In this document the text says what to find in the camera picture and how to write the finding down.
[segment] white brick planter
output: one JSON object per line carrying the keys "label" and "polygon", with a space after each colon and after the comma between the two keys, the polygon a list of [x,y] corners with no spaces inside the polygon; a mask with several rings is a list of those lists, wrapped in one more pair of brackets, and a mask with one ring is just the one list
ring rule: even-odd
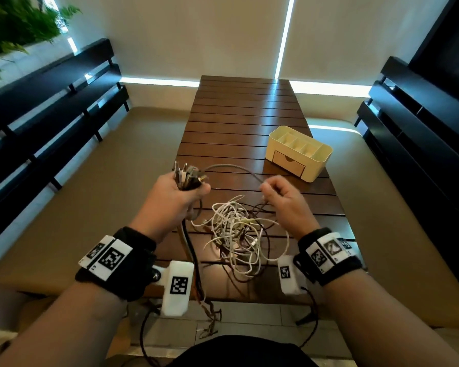
{"label": "white brick planter", "polygon": [[0,69],[2,70],[0,87],[71,53],[71,48],[65,35],[56,37],[53,43],[47,41],[36,43],[26,47],[26,50],[29,54],[14,51],[0,57]]}

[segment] person's left hand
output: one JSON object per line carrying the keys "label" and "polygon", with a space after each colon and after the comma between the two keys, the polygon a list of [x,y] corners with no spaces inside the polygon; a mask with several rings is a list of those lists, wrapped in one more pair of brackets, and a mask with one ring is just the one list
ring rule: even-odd
{"label": "person's left hand", "polygon": [[210,191],[211,186],[207,183],[194,190],[181,191],[173,172],[162,175],[129,227],[158,244],[182,222],[192,203]]}

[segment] person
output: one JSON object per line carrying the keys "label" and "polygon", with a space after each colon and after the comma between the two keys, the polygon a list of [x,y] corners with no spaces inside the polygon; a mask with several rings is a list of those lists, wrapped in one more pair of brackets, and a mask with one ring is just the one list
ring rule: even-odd
{"label": "person", "polygon": [[[320,228],[304,197],[285,178],[271,177],[260,190],[275,207],[278,222],[296,240],[301,242]],[[192,203],[209,191],[206,183],[196,190],[179,191],[173,173],[163,175],[129,228],[159,244],[181,223]],[[362,269],[331,280],[324,293],[358,365],[459,366],[459,355]],[[98,284],[76,281],[0,355],[0,367],[98,365],[126,304]],[[172,365],[202,361],[219,366],[315,365],[296,345],[245,336],[220,336],[193,346]]]}

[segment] brown slatted tabletop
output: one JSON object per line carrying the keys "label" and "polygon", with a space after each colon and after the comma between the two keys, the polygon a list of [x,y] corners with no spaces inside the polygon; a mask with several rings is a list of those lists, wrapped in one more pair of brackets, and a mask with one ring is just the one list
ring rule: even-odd
{"label": "brown slatted tabletop", "polygon": [[[283,175],[303,193],[322,226],[340,232],[348,240],[355,240],[326,170],[313,183],[306,183],[265,159],[269,134],[282,125],[312,136],[288,80],[275,82],[267,79],[202,76],[178,148],[177,162],[199,169],[217,163],[236,164],[251,170],[262,179]],[[249,205],[261,202],[259,182],[245,171],[224,167],[213,169],[207,175],[212,191],[202,202],[203,211],[198,221],[212,216],[211,207],[214,203],[227,202],[238,195],[245,195],[242,202]],[[266,210],[274,211],[274,208],[268,205]],[[262,216],[272,218],[274,215],[263,213]],[[198,259],[204,266],[202,280],[209,298],[279,303],[309,301],[306,297],[282,295],[276,263],[266,264],[265,274],[249,283],[234,281],[228,266],[219,261],[219,250],[214,246],[204,248],[211,239],[210,232],[196,229],[191,224],[188,225],[188,231]],[[268,234],[269,240],[264,239],[262,247],[264,250],[270,247],[270,258],[277,258],[286,246],[285,231],[274,226],[268,230]],[[292,238],[288,253],[298,253],[297,242]],[[169,234],[164,243],[159,245],[157,257],[161,263],[186,260],[176,232]]]}

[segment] green plant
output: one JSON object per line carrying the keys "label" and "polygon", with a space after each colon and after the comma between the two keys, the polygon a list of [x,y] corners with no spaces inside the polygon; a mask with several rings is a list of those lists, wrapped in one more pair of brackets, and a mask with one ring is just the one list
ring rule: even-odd
{"label": "green plant", "polygon": [[0,0],[0,56],[12,51],[27,53],[25,46],[37,42],[53,42],[80,9],[72,5],[59,11],[48,8],[43,0],[37,7],[31,0]]}

